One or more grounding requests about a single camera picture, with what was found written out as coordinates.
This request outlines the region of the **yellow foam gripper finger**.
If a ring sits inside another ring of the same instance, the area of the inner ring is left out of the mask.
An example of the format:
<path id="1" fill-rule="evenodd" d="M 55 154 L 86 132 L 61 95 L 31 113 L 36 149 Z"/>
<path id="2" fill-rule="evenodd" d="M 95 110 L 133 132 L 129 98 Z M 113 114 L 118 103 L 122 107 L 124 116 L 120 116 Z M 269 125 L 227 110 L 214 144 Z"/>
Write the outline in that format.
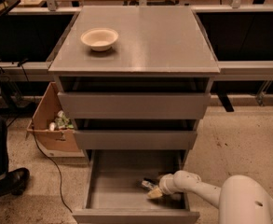
<path id="1" fill-rule="evenodd" d="M 163 192 L 160 187 L 156 187 L 147 193 L 149 199 L 158 199 L 163 196 Z"/>

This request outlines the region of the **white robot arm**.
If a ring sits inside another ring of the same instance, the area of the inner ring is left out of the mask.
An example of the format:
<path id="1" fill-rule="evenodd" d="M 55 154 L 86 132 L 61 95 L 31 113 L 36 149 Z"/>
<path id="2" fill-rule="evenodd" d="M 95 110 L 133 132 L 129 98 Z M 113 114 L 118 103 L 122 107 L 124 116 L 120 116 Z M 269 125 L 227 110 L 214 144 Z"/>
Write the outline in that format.
<path id="1" fill-rule="evenodd" d="M 230 176 L 222 187 L 187 171 L 163 175 L 148 192 L 150 199 L 192 192 L 219 210 L 219 224 L 273 224 L 273 198 L 254 179 Z"/>

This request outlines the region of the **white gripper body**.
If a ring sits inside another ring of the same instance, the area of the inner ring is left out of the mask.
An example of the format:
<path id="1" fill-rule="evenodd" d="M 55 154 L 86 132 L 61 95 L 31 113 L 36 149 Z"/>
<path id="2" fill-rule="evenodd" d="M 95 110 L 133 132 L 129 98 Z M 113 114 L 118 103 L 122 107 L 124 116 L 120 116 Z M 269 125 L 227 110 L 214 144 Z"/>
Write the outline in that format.
<path id="1" fill-rule="evenodd" d="M 171 195 L 174 193 L 173 174 L 163 175 L 159 180 L 159 188 L 165 195 Z"/>

